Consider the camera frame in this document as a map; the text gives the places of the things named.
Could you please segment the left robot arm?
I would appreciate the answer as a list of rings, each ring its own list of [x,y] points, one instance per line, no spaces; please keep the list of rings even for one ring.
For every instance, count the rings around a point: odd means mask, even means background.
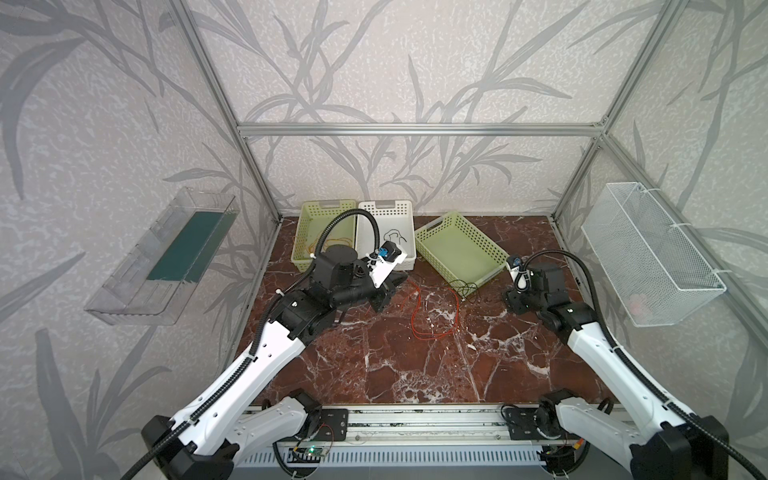
[[[256,414],[252,401],[337,316],[367,303],[382,311],[407,278],[407,258],[387,241],[366,258],[344,245],[316,254],[296,286],[266,309],[251,344],[195,400],[171,417],[155,416],[142,429],[148,452],[125,473],[132,479],[154,463],[167,479],[227,479],[254,453],[284,438],[311,433],[320,404],[295,392]]]

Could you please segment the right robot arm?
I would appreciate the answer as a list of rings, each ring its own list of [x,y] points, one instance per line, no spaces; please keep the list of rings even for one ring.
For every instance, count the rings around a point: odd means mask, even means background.
[[[728,432],[701,417],[653,379],[601,326],[596,310],[570,299],[555,264],[507,269],[513,285],[504,294],[515,314],[534,313],[577,354],[630,416],[624,423],[567,389],[546,396],[551,421],[599,449],[635,479],[725,479]]]

